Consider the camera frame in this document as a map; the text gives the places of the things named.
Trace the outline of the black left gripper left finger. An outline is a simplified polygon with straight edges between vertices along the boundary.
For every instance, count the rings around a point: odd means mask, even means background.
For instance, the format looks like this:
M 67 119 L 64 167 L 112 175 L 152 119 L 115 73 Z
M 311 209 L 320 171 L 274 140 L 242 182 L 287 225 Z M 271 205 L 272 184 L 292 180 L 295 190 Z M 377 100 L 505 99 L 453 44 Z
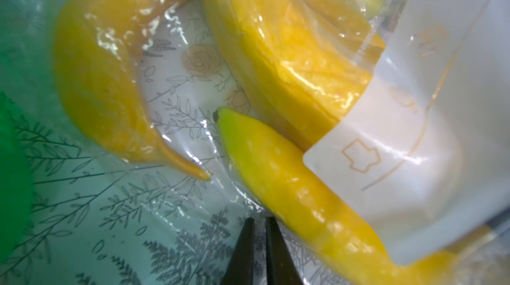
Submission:
M 239 239 L 232 253 L 221 285 L 252 285 L 255 250 L 254 219 L 248 218 L 243 225 Z

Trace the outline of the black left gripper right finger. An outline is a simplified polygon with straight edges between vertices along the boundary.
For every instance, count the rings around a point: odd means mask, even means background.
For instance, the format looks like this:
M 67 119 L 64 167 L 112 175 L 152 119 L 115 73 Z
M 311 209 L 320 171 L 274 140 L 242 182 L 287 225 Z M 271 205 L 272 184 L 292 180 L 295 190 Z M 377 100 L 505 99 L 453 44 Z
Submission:
M 303 285 L 274 217 L 266 219 L 266 275 L 269 285 Z

